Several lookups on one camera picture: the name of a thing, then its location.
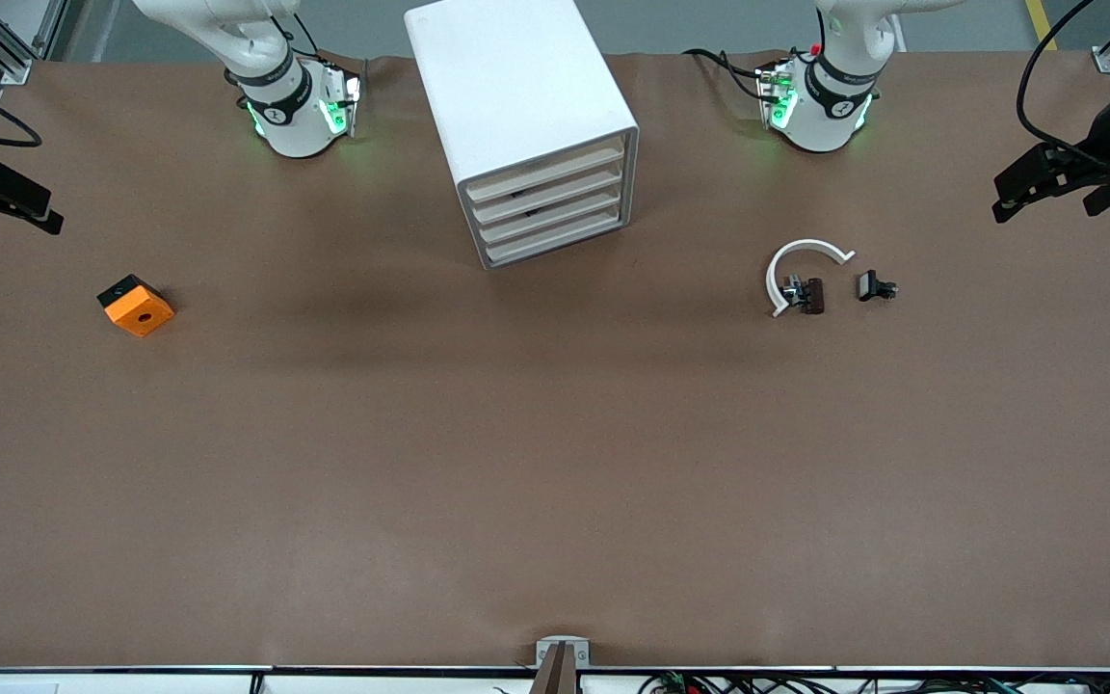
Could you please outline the small brown black component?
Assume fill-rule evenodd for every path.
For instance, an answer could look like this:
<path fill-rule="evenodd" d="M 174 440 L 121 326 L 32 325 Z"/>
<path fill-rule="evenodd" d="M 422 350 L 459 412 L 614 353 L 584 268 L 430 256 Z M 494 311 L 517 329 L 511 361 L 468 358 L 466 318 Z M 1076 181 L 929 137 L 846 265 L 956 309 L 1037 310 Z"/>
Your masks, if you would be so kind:
<path fill-rule="evenodd" d="M 787 276 L 780 286 L 780 294 L 790 310 L 798 310 L 806 315 L 820 315 L 825 312 L 825 296 L 820 278 L 803 280 L 797 274 Z"/>

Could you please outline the white curved plastic piece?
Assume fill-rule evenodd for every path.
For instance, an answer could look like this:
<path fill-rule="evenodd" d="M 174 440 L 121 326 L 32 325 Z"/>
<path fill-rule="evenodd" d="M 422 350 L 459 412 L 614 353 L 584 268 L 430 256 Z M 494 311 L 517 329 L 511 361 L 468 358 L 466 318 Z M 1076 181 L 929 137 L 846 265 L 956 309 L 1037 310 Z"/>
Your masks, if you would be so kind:
<path fill-rule="evenodd" d="M 810 251 L 816 254 L 829 257 L 829 259 L 833 259 L 833 262 L 836 262 L 838 265 L 850 262 L 850 260 L 856 255 L 855 251 L 844 251 L 828 241 L 815 240 L 815 238 L 794 240 L 785 243 L 785 245 L 776 250 L 775 253 L 771 254 L 770 262 L 768 262 L 765 271 L 765 289 L 768 299 L 770 299 L 771 306 L 774 306 L 774 310 L 771 310 L 771 316 L 775 316 L 775 319 L 776 316 L 781 316 L 786 310 L 793 306 L 793 303 L 790 303 L 787 294 L 783 293 L 783 289 L 780 289 L 779 282 L 777 281 L 777 268 L 779 268 L 780 261 L 784 257 L 803 251 Z"/>

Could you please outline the grey metal bracket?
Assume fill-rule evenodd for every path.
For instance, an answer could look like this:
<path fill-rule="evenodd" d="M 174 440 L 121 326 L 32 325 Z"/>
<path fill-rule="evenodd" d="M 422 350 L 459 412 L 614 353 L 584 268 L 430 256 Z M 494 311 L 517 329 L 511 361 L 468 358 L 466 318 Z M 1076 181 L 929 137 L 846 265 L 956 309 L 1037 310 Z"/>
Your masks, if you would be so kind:
<path fill-rule="evenodd" d="M 536 642 L 536 668 L 541 668 L 543 658 L 546 658 L 549 651 L 558 648 L 561 643 L 566 646 L 567 653 L 565 655 L 574 663 L 574 668 L 591 668 L 591 640 L 574 635 L 549 635 L 538 640 Z"/>

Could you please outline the orange and black box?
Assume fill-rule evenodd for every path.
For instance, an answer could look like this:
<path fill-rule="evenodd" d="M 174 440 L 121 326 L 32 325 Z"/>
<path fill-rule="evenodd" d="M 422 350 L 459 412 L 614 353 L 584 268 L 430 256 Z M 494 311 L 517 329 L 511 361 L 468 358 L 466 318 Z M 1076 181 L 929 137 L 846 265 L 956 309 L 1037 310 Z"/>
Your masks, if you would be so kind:
<path fill-rule="evenodd" d="M 137 274 L 128 274 L 95 299 L 112 324 L 137 336 L 154 333 L 175 316 L 168 300 Z"/>

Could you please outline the brown table cover mat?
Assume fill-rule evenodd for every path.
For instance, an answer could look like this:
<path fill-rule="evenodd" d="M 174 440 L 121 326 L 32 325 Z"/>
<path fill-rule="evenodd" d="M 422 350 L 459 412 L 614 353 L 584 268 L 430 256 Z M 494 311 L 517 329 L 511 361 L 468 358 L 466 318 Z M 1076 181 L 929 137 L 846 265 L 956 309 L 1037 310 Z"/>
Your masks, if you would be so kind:
<path fill-rule="evenodd" d="M 215 66 L 36 67 L 0 161 L 65 229 L 0 217 L 0 666 L 1110 667 L 1110 217 L 992 219 L 1023 62 L 895 57 L 818 157 L 613 57 L 630 225 L 500 271 L 410 59 L 311 161 Z M 775 319 L 807 238 L 856 255 L 784 257 L 825 312 Z"/>

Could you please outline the brown angled bar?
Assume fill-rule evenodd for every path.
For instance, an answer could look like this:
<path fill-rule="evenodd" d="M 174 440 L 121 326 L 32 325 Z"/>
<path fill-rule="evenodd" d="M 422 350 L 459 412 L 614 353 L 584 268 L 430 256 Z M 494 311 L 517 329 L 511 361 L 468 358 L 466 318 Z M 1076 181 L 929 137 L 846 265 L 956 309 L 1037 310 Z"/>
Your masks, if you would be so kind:
<path fill-rule="evenodd" d="M 565 645 L 549 651 L 536 676 L 529 682 L 528 694 L 582 694 L 581 668 L 565 655 Z"/>

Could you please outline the white table edge rail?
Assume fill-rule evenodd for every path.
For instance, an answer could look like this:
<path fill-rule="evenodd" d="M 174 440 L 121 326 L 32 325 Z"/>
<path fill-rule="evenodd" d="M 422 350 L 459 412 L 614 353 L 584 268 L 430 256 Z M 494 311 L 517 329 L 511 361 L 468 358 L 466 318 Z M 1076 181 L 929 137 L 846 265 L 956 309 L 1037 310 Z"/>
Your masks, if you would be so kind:
<path fill-rule="evenodd" d="M 0 668 L 0 694 L 528 694 L 533 668 Z M 1110 694 L 1110 668 L 582 668 L 582 694 Z"/>

